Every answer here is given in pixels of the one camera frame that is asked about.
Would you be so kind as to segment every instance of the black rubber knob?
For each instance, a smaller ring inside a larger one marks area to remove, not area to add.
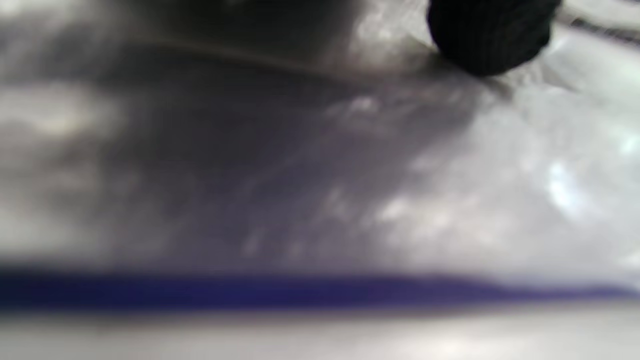
[[[428,22],[442,55],[494,76],[533,59],[549,42],[561,0],[431,0]]]

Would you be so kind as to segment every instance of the silver surface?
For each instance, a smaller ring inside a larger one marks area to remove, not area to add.
[[[422,1],[145,3],[1,3],[2,264],[637,285],[637,49],[478,80]]]
[[[638,308],[155,319],[26,316],[3,354],[41,359],[637,359]]]

